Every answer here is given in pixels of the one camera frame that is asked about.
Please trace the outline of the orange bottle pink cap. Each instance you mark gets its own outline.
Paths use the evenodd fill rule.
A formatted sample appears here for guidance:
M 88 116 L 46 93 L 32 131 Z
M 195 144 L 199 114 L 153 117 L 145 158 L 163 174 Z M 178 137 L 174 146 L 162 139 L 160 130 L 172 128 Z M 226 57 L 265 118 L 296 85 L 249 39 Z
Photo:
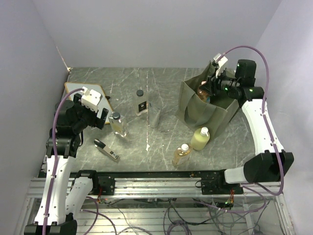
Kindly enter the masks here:
M 203 102 L 210 103 L 211 101 L 210 94 L 207 91 L 201 89 L 201 87 L 205 85 L 206 83 L 207 83 L 206 81 L 201 82 L 201 84 L 198 86 L 198 89 L 197 89 L 197 95 Z

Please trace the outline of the short clear yellow bottle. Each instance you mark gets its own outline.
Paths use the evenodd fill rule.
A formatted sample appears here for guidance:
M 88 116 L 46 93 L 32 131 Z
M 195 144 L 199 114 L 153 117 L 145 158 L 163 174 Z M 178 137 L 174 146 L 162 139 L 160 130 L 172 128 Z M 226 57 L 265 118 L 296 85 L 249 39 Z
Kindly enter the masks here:
M 114 134 L 123 138 L 127 136 L 127 122 L 125 121 L 125 117 L 123 115 L 119 112 L 112 112 L 109 116 L 109 122 Z

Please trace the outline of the green canvas bag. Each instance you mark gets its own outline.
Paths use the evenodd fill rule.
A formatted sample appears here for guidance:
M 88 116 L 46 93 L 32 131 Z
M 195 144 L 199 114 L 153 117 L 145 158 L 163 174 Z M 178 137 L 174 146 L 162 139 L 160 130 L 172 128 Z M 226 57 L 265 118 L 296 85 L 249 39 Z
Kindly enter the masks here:
M 181 83 L 176 112 L 176 117 L 192 131 L 207 127 L 211 141 L 224 132 L 239 110 L 238 101 L 224 92 L 211 97 L 209 102 L 202 101 L 198 96 L 201 82 L 214 71 L 214 66 L 209 63 L 201 74 Z

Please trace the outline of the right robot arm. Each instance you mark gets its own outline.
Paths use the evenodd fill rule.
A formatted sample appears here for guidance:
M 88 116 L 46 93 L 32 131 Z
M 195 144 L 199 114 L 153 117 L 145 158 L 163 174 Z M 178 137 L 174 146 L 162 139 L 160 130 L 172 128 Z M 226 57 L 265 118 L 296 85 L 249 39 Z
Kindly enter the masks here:
M 214 58 L 214 72 L 200 88 L 210 95 L 223 92 L 238 101 L 253 136 L 255 157 L 242 167 L 225 170 L 224 177 L 215 182 L 216 190 L 225 194 L 237 183 L 282 182 L 294 156 L 284 150 L 274 131 L 264 89 L 255 86 L 257 65 L 253 60 L 240 59 L 235 74 L 230 76 L 226 73 L 226 64 L 226 58 Z

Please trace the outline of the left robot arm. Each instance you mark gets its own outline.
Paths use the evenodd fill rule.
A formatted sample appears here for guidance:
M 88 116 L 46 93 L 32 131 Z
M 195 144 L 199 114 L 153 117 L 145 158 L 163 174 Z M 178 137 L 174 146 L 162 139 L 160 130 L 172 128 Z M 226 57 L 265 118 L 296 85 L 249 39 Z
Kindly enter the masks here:
M 103 129 L 108 110 L 98 111 L 80 98 L 63 100 L 56 106 L 53 127 L 46 142 L 46 179 L 42 201 L 34 223 L 26 225 L 26 235 L 74 235 L 76 217 L 88 194 L 99 191 L 95 170 L 81 170 L 68 190 L 72 165 L 88 126 Z

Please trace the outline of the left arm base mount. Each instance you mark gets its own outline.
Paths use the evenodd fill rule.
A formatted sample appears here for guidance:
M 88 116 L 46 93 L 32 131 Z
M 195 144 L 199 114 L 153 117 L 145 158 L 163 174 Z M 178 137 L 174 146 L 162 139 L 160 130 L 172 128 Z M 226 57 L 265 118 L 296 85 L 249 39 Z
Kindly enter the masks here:
M 115 191 L 115 179 L 107 174 L 98 175 L 99 195 L 112 196 Z

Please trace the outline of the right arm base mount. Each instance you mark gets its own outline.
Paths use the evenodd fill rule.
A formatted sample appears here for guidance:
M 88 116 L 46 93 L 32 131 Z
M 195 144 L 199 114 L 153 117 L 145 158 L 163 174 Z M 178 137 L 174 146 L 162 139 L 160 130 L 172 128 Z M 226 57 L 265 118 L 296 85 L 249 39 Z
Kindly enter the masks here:
M 229 184 L 225 181 L 224 172 L 225 170 L 200 171 L 195 174 L 195 176 L 200 177 L 200 180 L 195 183 L 195 187 L 201 189 L 202 195 L 230 195 L 231 191 L 233 191 L 234 194 L 243 194 L 244 191 L 240 184 Z

